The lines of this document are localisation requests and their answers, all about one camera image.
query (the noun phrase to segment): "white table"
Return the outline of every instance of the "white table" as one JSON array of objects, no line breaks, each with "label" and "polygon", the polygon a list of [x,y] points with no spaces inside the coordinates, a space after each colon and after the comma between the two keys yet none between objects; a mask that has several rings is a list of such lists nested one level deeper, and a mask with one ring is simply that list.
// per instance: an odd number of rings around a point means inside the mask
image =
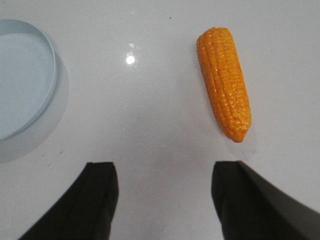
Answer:
[{"label": "white table", "polygon": [[[117,169],[110,240],[222,240],[215,161],[243,160],[320,212],[319,13],[311,0],[0,1],[61,63],[47,111],[1,146],[0,239],[21,236],[86,162]],[[243,143],[222,134],[202,80],[196,40],[211,27],[237,46],[253,121]]]}]

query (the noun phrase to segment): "corn cob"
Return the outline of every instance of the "corn cob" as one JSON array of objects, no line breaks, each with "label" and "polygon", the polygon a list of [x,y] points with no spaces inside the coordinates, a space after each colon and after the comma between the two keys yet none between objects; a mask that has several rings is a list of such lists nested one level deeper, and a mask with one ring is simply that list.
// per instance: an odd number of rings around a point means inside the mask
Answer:
[{"label": "corn cob", "polygon": [[251,112],[233,37],[227,28],[213,27],[198,38],[196,48],[214,115],[225,135],[240,143]]}]

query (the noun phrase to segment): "white surface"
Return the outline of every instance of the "white surface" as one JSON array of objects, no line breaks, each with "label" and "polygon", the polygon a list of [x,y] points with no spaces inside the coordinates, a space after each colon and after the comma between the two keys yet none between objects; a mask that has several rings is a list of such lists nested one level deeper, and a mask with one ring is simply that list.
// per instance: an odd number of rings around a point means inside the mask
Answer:
[{"label": "white surface", "polygon": [[56,85],[50,42],[34,26],[0,20],[0,141],[28,127],[45,109]]},{"label": "white surface", "polygon": [[[222,240],[210,196],[221,160],[320,212],[319,12],[311,0],[1,1],[2,18],[48,34],[70,87],[51,135],[0,165],[0,239],[23,234],[90,161],[117,168],[110,240]],[[246,80],[240,144],[219,130],[197,61],[213,26],[232,32]]]}]

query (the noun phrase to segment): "plastic corn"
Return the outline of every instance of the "plastic corn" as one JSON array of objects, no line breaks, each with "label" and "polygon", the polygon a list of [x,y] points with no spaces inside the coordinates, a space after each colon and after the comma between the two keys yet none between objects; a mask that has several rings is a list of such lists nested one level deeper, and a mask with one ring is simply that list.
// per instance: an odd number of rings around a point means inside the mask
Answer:
[{"label": "plastic corn", "polygon": [[197,40],[197,54],[214,115],[234,142],[242,142],[251,112],[233,37],[227,28],[207,30]]}]

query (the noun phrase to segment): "orange corn cob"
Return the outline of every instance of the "orange corn cob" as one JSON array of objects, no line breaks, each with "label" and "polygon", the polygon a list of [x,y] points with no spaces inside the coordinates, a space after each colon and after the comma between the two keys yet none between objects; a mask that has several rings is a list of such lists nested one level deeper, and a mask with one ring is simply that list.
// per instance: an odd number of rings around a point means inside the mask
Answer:
[{"label": "orange corn cob", "polygon": [[251,113],[233,37],[227,28],[213,27],[198,38],[196,48],[214,115],[225,135],[240,143]]}]

